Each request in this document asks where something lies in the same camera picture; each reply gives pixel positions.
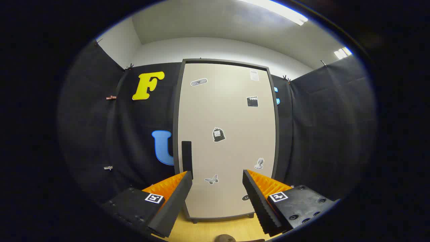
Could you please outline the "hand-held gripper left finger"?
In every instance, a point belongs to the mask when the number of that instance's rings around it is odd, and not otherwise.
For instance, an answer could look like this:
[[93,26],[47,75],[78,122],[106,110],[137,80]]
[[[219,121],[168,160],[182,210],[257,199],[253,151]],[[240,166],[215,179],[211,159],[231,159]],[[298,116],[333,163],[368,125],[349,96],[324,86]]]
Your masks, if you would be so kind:
[[166,238],[191,186],[192,174],[184,171],[142,190],[128,188],[101,204],[101,208],[136,232]]

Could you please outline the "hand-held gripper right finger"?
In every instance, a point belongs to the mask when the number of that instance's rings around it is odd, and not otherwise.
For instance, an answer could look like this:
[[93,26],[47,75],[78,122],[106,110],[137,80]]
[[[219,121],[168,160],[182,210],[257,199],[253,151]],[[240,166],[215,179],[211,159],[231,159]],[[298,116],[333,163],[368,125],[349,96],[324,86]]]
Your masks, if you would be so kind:
[[243,186],[265,234],[273,237],[301,228],[338,203],[308,186],[292,187],[252,170],[243,170]]

